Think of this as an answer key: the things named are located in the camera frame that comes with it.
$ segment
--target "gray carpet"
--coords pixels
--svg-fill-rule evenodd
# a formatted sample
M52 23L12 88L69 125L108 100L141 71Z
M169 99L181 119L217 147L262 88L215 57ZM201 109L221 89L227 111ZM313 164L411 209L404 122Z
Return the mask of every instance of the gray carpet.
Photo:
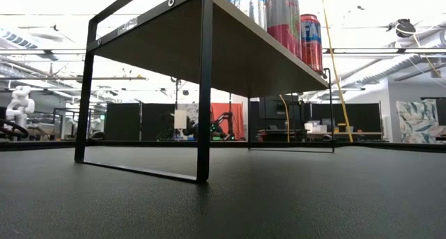
M90 160L195 172L192 148L88 148ZM0 153L0 238L443 238L446 155L211 151L207 185Z

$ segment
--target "white wall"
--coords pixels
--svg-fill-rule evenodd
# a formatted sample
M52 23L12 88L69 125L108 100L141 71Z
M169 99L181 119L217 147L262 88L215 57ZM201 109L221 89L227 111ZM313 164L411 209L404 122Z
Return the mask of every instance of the white wall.
M381 118L383 120L384 139L393 142L391 108L387 78L379 81L377 85L366 85L365 91L349 91L345 94L346 103L380 103Z
M401 142L401 130L397 113L397 101L420 102L421 97L446 97L446 88L435 83L407 83L389 80L390 111L394 142Z

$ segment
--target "energy drink can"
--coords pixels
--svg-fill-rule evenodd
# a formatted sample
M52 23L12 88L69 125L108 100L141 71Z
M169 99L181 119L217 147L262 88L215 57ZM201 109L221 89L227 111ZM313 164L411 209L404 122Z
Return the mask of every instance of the energy drink can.
M317 16L300 16L302 34L302 61L316 72L322 73L321 24Z
M231 3L261 28L266 29L265 0L231 0Z
M268 33L301 59L299 1L266 0L266 12Z

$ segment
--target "black metal frame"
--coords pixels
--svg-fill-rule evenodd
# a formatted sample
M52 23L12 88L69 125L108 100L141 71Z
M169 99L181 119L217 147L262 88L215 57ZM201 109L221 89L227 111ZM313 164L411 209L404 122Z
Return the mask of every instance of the black metal frame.
M333 99L332 99L332 85L331 85L331 81L332 81L332 76L331 76L331 71L330 71L330 69L329 68L324 68L324 70L325 71L327 71L327 73L328 73L328 90L330 91L330 118L331 118L331 122L333 122ZM250 108L249 108L249 106L251 105L250 104L250 101L249 101L249 98L248 98L248 130L249 130L249 127L250 127L250 125L251 125L251 122L249 121L250 120ZM331 151L303 151L303 150L293 150L293 149L287 149L287 150L282 150L282 149L261 149L261 148L252 148L251 147L251 145L250 145L250 140L251 140L251 137L250 136L248 136L248 150L259 150L259 151L280 151L280 152L304 152L304 153L334 153L335 152L335 127L334 127L334 125L332 124L331 125L331 133L332 133L332 139L331 139ZM303 146L302 144L302 142L288 142L287 143L289 146L289 148L296 148L296 147L299 147L299 146Z
M131 171L140 174L148 174L187 182L205 182L209 177L209 149L210 149L210 88L212 72L212 43L213 43L213 0L202 0L201 3L201 80L199 93L199 139L197 142L197 176L186 176L150 169L118 166L91 162L85 160L85 147L87 145L86 132L89 115L89 101L91 94L91 79L93 76L94 49L105 45L119 36L107 35L96 41L98 24L115 13L133 0L117 0L108 8L97 14L89 22L89 33L87 37L87 51L84 60L84 76L82 79L82 94L79 109L79 123L77 128L77 139L75 149L75 161L78 163ZM187 0L176 0L172 6L167 3L159 5L154 9L138 17L135 27L157 17L158 15L174 9L177 5Z

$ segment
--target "can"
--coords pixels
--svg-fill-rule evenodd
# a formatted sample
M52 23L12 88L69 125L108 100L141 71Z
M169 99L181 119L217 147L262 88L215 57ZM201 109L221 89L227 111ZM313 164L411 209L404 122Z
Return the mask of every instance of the can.
M301 59L299 1L266 0L266 15L268 33Z
M322 73L321 24L317 16L300 16L302 36L302 61L316 72Z
M231 0L231 3L261 28L266 29L265 0Z

